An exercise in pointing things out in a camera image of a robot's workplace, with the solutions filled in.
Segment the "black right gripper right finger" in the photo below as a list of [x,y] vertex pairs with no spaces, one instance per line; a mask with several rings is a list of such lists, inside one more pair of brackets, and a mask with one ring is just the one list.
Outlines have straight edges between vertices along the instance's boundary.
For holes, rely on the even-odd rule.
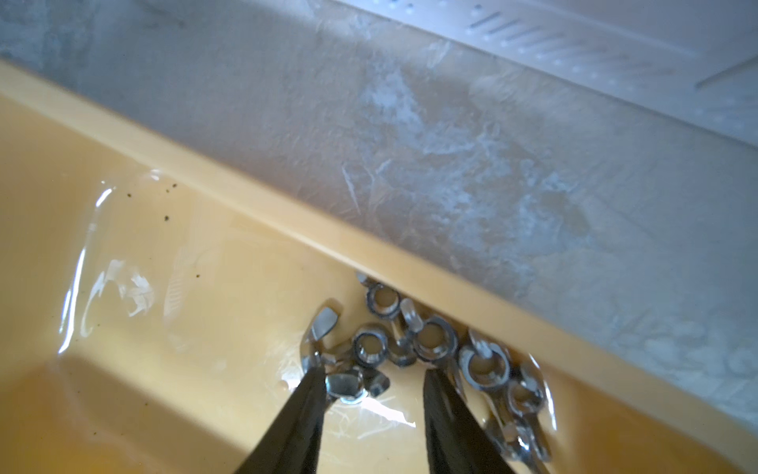
[[426,371],[422,400],[430,473],[513,473],[440,369]]

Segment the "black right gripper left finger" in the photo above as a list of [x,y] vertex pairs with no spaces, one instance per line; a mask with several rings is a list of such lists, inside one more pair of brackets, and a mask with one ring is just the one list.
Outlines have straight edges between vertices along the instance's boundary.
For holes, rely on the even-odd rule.
[[312,367],[236,473],[316,473],[327,410],[323,367]]

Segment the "yellow oval storage tray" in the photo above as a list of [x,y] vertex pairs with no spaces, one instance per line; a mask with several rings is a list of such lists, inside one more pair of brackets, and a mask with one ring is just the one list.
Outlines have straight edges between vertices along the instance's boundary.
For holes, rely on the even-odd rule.
[[[753,473],[728,416],[510,303],[9,63],[1,66],[1,469],[231,473],[303,371],[374,321],[365,274],[534,357],[545,473]],[[428,469],[423,363],[327,413],[322,473]]]

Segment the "pile of steel wing nuts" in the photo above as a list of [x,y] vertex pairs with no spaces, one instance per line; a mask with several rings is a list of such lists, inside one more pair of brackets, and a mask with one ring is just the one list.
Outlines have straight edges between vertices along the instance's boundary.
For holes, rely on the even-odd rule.
[[381,365],[423,363],[442,371],[460,397],[468,389],[481,394],[489,409],[482,428],[505,461],[520,463],[532,473],[547,472],[553,454],[540,415],[553,409],[553,398],[534,357],[519,357],[472,328],[458,330],[448,318],[422,312],[410,296],[370,276],[357,279],[374,321],[327,347],[340,314],[325,305],[309,323],[299,348],[304,371],[325,367],[328,400],[376,398],[390,386]]

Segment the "white perforated file organizer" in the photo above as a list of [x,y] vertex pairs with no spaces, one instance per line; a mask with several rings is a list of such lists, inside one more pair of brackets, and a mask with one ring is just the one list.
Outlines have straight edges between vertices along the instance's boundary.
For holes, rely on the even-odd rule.
[[359,9],[747,144],[753,1],[383,1]]

